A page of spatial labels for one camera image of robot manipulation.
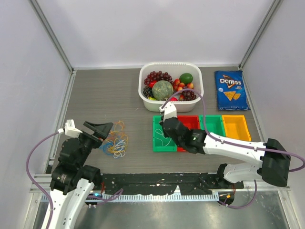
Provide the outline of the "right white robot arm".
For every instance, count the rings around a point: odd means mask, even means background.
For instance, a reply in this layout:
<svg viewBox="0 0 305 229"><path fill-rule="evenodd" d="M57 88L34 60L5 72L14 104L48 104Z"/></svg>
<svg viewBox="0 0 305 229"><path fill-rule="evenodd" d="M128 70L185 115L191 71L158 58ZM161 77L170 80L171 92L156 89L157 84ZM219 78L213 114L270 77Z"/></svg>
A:
<svg viewBox="0 0 305 229"><path fill-rule="evenodd" d="M238 165L219 166L215 182L220 188L256 179L277 187L287 185L291 158L275 139L269 138L266 143L247 142L207 134L202 129L189 129L176 117L162 118L160 125L165 137L171 138L189 153L226 156L242 161Z"/></svg>

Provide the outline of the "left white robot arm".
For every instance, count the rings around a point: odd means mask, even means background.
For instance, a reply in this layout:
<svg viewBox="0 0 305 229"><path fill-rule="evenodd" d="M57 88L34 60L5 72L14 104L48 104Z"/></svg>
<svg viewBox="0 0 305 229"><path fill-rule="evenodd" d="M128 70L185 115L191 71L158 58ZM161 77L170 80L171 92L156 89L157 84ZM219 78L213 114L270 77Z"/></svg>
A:
<svg viewBox="0 0 305 229"><path fill-rule="evenodd" d="M108 137L113 123L93 124L84 122L93 131L88 134L75 127L74 120L67 120L59 132L68 136L60 151L58 165L51 174L50 197L43 229L72 229L81 207L92 190L102 183L100 169L86 165L93 149L99 148Z"/></svg>

